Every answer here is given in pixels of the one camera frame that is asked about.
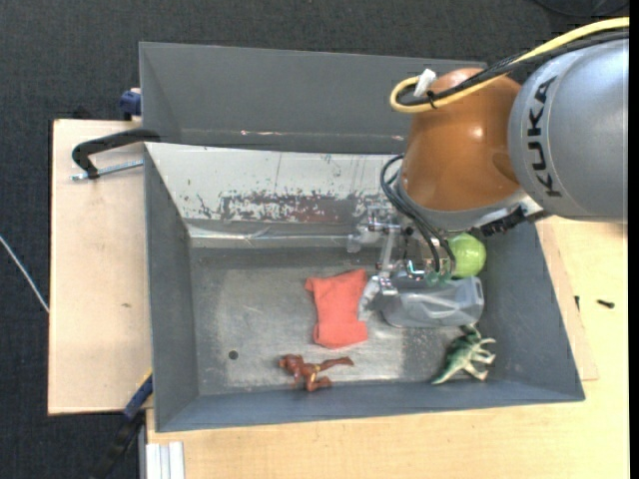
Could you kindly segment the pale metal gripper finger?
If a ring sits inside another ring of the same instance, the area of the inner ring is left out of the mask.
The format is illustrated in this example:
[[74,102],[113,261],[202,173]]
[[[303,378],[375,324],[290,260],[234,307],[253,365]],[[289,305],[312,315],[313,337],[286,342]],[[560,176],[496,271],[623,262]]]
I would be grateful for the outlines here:
[[395,237],[400,233],[400,225],[395,221],[369,220],[358,225],[346,238],[346,251],[357,253],[365,247],[387,245],[393,247]]
[[386,276],[373,275],[365,284],[357,303],[357,317],[369,318],[380,312],[397,295],[397,289]]

